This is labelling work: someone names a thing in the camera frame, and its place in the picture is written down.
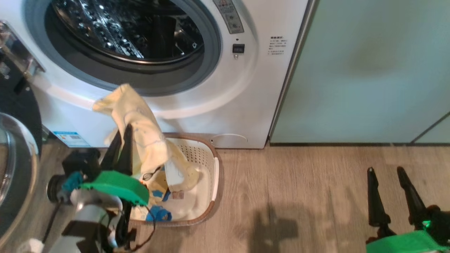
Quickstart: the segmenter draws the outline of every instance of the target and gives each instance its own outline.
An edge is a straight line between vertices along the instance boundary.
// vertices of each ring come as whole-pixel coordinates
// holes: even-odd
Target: white washing machine
[[[0,0],[44,71],[42,123],[70,147],[116,127],[93,103],[130,83],[164,132],[263,148],[307,0]]]

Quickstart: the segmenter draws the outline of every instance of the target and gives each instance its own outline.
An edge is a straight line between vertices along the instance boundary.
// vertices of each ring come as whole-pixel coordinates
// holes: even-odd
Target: cream-colored garment
[[[126,126],[133,126],[133,175],[154,173],[167,162],[166,176],[172,177],[167,179],[167,184],[172,192],[189,190],[197,184],[198,166],[189,163],[181,150],[164,138],[147,103],[129,84],[121,85],[110,95],[96,101],[92,109],[111,115],[122,138]],[[107,145],[116,132],[113,131],[105,140]]]

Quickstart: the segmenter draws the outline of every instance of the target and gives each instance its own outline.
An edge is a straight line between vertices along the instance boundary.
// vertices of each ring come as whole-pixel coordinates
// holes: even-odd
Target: wooden floor
[[[69,149],[55,141],[45,145],[41,183],[55,171]],[[403,166],[426,205],[450,210],[448,147],[268,147],[264,150],[219,150],[218,200],[209,219],[196,226],[157,227],[140,252],[365,252],[375,236],[368,225],[367,174],[374,167],[391,228],[412,231],[396,167]],[[32,232],[41,238],[51,213],[40,197]],[[61,233],[71,209],[63,208],[49,238]],[[142,226],[138,238],[151,232]]]

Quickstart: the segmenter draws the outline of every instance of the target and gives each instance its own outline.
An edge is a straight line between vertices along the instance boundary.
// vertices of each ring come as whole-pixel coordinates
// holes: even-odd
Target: green light
[[[425,228],[429,228],[431,226],[431,221],[423,221],[422,224],[425,226]]]

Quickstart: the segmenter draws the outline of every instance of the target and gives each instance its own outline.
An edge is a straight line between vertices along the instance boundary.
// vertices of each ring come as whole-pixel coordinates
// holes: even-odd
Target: laundry basket
[[[172,214],[172,221],[158,222],[158,226],[189,226],[206,219],[214,207],[219,185],[219,159],[217,152],[208,142],[187,135],[165,134],[166,138],[177,145],[189,162],[199,166],[198,184],[185,192],[171,193],[161,206]],[[130,219],[145,221],[145,207],[135,207]]]

